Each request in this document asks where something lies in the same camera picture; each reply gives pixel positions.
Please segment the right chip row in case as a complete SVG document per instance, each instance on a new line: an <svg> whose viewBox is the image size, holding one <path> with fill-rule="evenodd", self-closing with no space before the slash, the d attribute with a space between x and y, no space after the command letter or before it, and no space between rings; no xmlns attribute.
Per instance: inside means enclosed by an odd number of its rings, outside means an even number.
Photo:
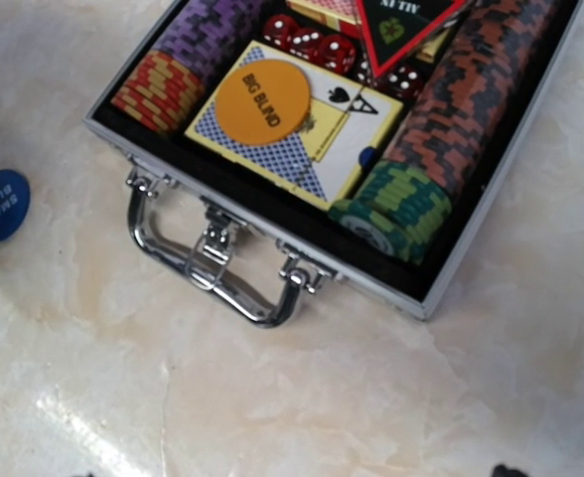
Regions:
<svg viewBox="0 0 584 477"><path fill-rule="evenodd" d="M456 198L516 93L558 1L480 1L417 98L387 162L422 171Z"/></svg>

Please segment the chip row in case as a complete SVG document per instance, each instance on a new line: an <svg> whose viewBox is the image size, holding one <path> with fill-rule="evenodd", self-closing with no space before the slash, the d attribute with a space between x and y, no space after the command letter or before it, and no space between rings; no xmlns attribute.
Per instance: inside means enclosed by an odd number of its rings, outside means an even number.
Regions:
<svg viewBox="0 0 584 477"><path fill-rule="evenodd" d="M387 162L422 171L456 198L516 93L558 1L480 1L417 98Z"/></svg>
<svg viewBox="0 0 584 477"><path fill-rule="evenodd" d="M188 2L110 103L154 132L176 132L270 5Z"/></svg>

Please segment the left chip row in case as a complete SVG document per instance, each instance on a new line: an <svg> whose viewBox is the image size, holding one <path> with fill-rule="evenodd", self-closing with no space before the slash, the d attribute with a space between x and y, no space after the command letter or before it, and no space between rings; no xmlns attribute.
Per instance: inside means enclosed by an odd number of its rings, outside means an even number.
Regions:
<svg viewBox="0 0 584 477"><path fill-rule="evenodd" d="M154 132L176 132L270 5L188 2L110 103Z"/></svg>

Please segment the orange big blind button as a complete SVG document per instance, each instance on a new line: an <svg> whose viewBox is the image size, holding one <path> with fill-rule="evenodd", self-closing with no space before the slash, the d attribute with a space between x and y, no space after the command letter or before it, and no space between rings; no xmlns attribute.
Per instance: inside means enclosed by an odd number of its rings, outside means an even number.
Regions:
<svg viewBox="0 0 584 477"><path fill-rule="evenodd" d="M267 145L296 131L311 101L309 81L299 68L286 61L260 60L224 77L215 97L216 118L230 139Z"/></svg>

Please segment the red triangular dealer button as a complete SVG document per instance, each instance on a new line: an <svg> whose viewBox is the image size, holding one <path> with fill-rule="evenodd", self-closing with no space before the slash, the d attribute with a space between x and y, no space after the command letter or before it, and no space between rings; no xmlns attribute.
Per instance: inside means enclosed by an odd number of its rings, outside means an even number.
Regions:
<svg viewBox="0 0 584 477"><path fill-rule="evenodd" d="M355 1L371 77L388 74L440 30L454 25L474 4L466 0Z"/></svg>

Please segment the aluminium poker case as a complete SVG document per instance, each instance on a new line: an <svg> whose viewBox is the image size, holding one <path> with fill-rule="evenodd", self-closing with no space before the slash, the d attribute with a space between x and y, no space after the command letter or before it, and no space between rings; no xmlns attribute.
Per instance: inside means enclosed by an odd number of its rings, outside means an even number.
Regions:
<svg viewBox="0 0 584 477"><path fill-rule="evenodd" d="M576 1L177 1L86 116L148 255L261 328L345 279L430 318Z"/></svg>

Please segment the red dice in case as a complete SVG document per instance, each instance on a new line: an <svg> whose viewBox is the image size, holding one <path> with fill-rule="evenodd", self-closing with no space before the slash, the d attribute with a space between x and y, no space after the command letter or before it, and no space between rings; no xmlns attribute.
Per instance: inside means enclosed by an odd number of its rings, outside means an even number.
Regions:
<svg viewBox="0 0 584 477"><path fill-rule="evenodd" d="M263 39L290 55L354 80L395 99L414 100L424 88L422 74L410 65L398 65L374 79L365 53L343 34L327 34L298 23L292 16L276 14L262 28Z"/></svg>

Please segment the blue small blind button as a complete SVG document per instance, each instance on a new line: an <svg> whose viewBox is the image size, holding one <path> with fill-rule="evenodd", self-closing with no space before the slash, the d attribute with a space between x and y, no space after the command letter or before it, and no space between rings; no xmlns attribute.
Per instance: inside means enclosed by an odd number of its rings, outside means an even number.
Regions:
<svg viewBox="0 0 584 477"><path fill-rule="evenodd" d="M31 201L27 178L12 169L0 170L0 241L11 237L25 221Z"/></svg>

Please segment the red playing card deck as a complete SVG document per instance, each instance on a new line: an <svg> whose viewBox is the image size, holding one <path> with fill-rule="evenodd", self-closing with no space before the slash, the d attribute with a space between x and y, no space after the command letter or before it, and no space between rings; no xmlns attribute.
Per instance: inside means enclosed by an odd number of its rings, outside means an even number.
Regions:
<svg viewBox="0 0 584 477"><path fill-rule="evenodd" d="M360 31L350 1L332 0L290 0L287 5L292 10L352 38L358 38ZM452 27L442 29L416 48L413 57L426 64L433 64L452 37Z"/></svg>

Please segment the green poker chip stack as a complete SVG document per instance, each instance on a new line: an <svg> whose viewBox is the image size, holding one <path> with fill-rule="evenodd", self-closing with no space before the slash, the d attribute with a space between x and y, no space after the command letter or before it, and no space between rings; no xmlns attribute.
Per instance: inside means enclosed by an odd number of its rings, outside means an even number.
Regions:
<svg viewBox="0 0 584 477"><path fill-rule="evenodd" d="M328 216L382 253L419 264L452 208L446 192L421 170L380 161Z"/></svg>

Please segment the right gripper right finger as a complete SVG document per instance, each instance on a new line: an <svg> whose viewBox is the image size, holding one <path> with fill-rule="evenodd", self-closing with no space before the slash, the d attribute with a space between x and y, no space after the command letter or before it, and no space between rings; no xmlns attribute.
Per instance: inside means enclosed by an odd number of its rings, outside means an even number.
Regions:
<svg viewBox="0 0 584 477"><path fill-rule="evenodd" d="M493 477L528 477L528 474L505 464L499 464L493 469Z"/></svg>

